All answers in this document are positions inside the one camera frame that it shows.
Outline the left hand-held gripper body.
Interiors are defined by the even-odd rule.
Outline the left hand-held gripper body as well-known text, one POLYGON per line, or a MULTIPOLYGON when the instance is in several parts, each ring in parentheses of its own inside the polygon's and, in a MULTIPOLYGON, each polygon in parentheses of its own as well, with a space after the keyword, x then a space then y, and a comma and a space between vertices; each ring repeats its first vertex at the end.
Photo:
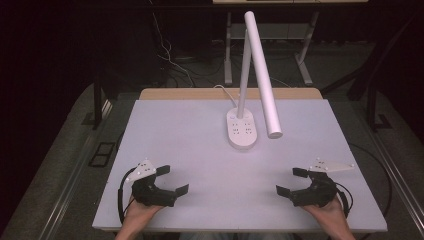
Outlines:
POLYGON ((156 167, 149 161, 139 163, 125 177, 126 183, 131 183, 132 196, 145 206, 173 207, 177 200, 175 191, 163 190, 155 185, 156 167))

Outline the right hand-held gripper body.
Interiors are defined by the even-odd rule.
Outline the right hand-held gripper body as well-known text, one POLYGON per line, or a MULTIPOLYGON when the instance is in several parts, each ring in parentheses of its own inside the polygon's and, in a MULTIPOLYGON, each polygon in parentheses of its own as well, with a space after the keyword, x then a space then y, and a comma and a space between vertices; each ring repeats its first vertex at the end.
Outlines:
POLYGON ((307 168, 309 187, 291 192, 289 198, 295 206, 318 205, 323 207, 334 199, 336 195, 342 200, 344 208, 350 208, 347 197, 339 189, 339 184, 329 177, 329 173, 353 170, 354 164, 341 163, 317 157, 307 168))

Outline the person's right hand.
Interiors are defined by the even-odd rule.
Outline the person's right hand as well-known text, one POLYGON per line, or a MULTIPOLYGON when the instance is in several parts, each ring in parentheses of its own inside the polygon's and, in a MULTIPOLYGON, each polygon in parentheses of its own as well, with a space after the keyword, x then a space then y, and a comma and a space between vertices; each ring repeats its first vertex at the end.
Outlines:
POLYGON ((311 214, 323 229, 335 230, 346 225, 346 218, 340 201, 335 197, 327 205, 302 206, 302 209, 311 214))

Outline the person's left hand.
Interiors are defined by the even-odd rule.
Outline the person's left hand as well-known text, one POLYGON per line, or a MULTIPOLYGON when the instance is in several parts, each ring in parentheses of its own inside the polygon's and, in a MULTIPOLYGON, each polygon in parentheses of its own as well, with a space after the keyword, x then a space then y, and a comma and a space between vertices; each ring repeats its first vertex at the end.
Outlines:
POLYGON ((128 207, 126 208, 123 226, 128 229, 141 231, 162 209, 162 206, 145 206, 131 197, 128 207))

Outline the white desk lamp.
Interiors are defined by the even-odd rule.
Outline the white desk lamp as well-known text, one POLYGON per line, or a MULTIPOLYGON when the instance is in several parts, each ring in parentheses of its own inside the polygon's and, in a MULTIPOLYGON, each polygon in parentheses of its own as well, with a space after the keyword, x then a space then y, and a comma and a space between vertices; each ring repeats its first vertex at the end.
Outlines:
POLYGON ((238 150, 251 149, 258 139, 254 115, 245 106, 250 64, 253 64, 256 74, 267 136, 269 139, 278 139, 283 136, 255 14, 247 11, 244 14, 244 20, 246 30, 239 100, 237 106, 230 109, 226 115, 229 143, 238 150))

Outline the black metal stand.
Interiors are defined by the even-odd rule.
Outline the black metal stand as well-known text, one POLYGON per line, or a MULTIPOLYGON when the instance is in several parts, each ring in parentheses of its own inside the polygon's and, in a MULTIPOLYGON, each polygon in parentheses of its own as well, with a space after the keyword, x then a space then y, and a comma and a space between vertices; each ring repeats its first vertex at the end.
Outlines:
POLYGON ((371 83, 367 92, 366 122, 373 132, 379 129, 391 129, 392 126, 384 114, 378 114, 377 110, 377 87, 371 83))
POLYGON ((102 88, 100 73, 97 73, 93 81, 94 94, 94 124, 93 129, 96 130, 102 121, 102 88))

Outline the white metal-legged desk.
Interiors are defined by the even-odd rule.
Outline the white metal-legged desk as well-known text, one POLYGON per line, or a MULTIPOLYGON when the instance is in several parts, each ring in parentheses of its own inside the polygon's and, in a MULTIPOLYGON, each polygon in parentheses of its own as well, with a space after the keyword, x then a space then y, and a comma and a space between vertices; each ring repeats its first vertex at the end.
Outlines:
POLYGON ((320 14, 330 7, 361 6, 368 0, 212 0, 216 7, 227 7, 224 56, 224 83, 233 83, 231 43, 244 39, 244 23, 236 23, 233 15, 236 8, 255 11, 275 12, 258 24, 260 36, 265 40, 300 40, 302 48, 294 55, 294 60, 306 86, 313 81, 307 69, 305 58, 312 42, 320 14))

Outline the black rectangular floor frame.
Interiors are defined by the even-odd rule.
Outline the black rectangular floor frame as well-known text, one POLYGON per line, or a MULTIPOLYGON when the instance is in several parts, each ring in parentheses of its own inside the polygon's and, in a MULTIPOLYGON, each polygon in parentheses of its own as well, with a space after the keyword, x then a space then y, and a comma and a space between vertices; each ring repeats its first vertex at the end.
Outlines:
POLYGON ((114 150, 114 142, 100 142, 91 157, 88 166, 94 168, 106 167, 114 150))

